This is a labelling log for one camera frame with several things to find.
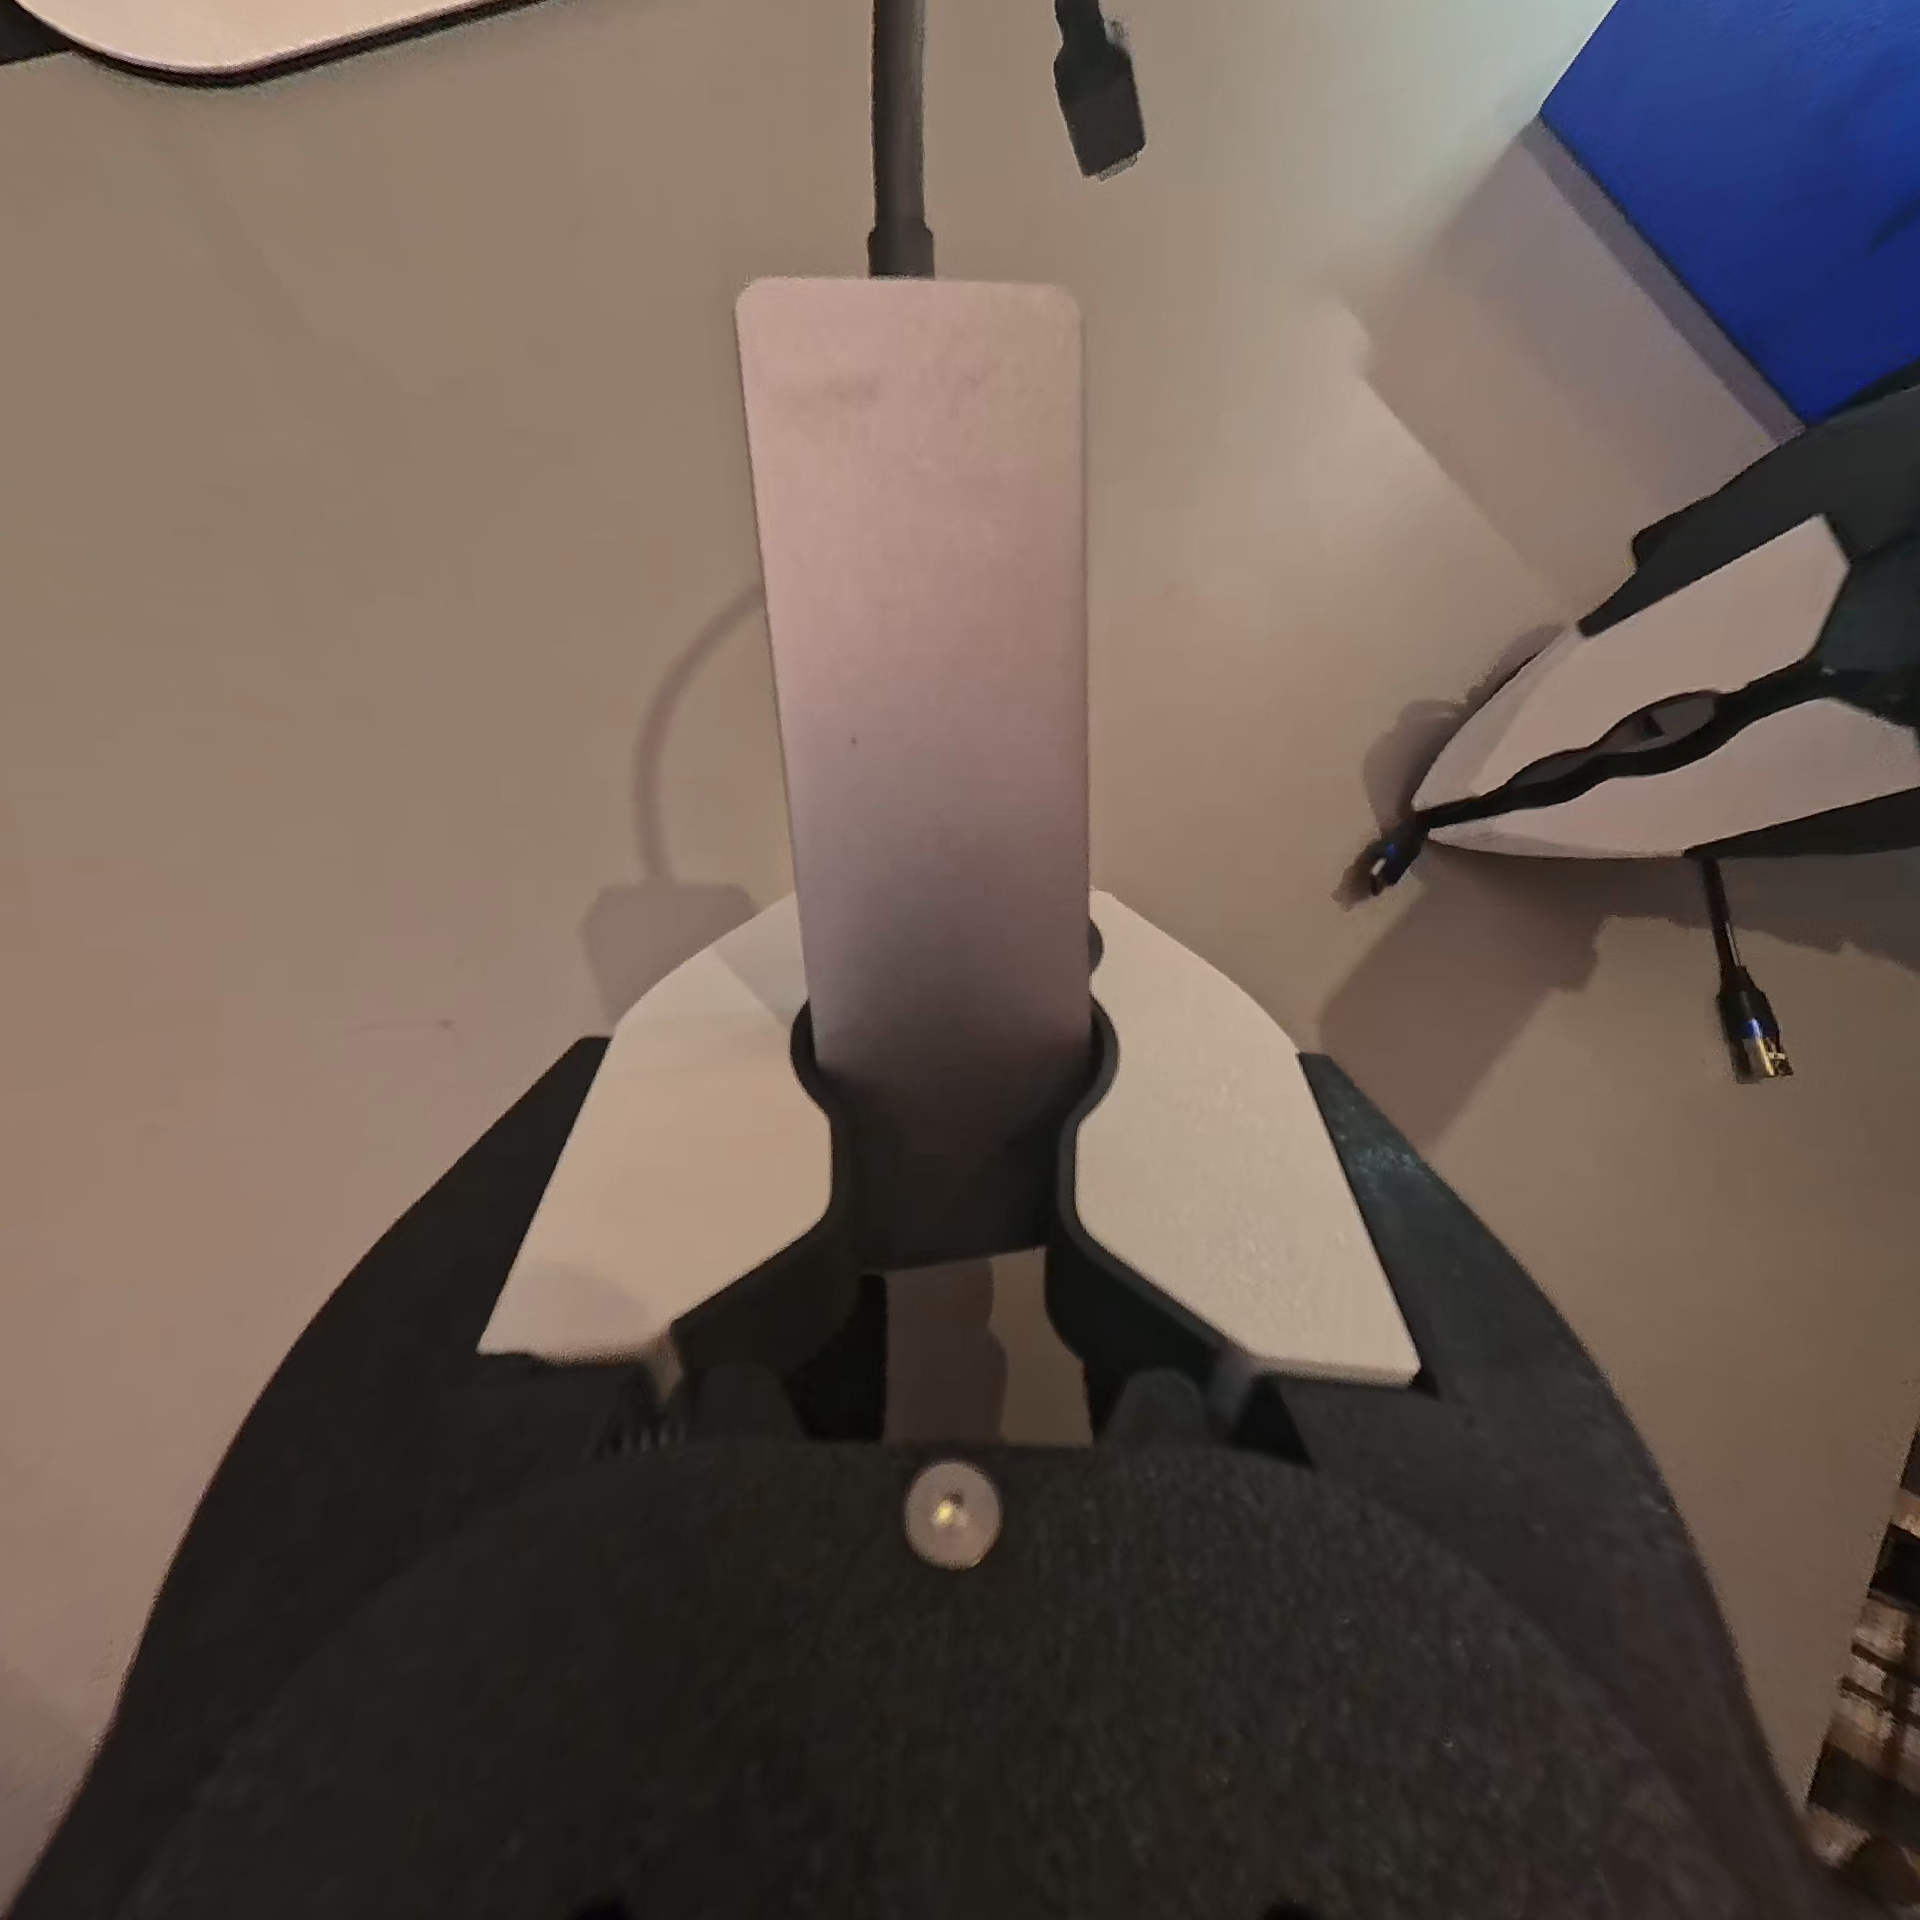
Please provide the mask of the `person's plaid shirt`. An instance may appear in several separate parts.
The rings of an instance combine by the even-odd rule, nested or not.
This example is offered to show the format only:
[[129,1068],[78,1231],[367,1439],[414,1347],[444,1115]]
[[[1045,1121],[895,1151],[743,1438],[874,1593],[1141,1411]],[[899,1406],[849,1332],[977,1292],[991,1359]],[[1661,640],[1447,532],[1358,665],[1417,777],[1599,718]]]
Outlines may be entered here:
[[1816,1858],[1872,1907],[1919,1913],[1919,1499],[1903,1491],[1812,1771]]

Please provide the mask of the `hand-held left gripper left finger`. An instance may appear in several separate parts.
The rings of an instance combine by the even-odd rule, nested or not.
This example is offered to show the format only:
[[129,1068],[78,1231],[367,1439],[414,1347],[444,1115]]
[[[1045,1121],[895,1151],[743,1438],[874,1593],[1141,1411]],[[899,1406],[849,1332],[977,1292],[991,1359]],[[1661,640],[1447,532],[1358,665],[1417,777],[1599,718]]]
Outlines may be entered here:
[[784,1375],[859,1300],[840,1130],[804,1078],[798,902],[667,972],[617,1021],[506,1281],[485,1356],[639,1363],[659,1387]]

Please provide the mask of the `silver usb hub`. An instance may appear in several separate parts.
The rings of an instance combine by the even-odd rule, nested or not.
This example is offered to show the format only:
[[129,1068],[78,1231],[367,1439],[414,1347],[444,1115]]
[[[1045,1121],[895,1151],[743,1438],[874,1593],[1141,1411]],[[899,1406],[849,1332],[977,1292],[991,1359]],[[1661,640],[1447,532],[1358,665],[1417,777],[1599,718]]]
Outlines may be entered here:
[[860,1256],[1021,1249],[1092,1072],[1085,316],[1043,283],[771,275],[734,329]]

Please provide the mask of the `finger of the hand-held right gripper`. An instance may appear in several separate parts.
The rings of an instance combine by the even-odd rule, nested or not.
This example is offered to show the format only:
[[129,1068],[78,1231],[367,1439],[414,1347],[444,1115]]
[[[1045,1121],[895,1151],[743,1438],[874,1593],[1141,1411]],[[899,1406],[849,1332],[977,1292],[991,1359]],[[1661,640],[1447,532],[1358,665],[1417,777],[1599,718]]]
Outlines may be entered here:
[[1478,705],[1437,759],[1503,695],[1571,694],[1594,703],[1612,697],[1620,708],[1690,692],[1765,692],[1779,705],[1837,697],[1812,675],[1804,651],[1841,577],[1834,539],[1809,522],[1599,636],[1568,627]]
[[1500,695],[1440,754],[1419,824],[1458,852],[1669,857],[1916,787],[1916,729],[1834,694],[1690,690],[1619,705]]

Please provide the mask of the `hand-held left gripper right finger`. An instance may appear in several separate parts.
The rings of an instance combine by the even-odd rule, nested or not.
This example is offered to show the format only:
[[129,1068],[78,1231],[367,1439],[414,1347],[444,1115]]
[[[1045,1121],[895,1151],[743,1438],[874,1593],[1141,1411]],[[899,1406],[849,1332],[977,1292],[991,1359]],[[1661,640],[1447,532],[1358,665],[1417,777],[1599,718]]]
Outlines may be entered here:
[[1422,1361],[1308,1075],[1240,983],[1095,891],[1095,1072],[1071,1109],[1046,1312],[1103,1385],[1173,1371],[1400,1389]]

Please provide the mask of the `blue plastic bin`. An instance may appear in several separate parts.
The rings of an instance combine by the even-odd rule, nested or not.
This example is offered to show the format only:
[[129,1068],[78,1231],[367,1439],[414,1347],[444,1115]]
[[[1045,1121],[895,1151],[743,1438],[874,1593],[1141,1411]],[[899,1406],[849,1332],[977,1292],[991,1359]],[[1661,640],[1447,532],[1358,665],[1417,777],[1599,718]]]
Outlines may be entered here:
[[1796,417],[1916,366],[1915,2],[1619,2],[1540,117]]

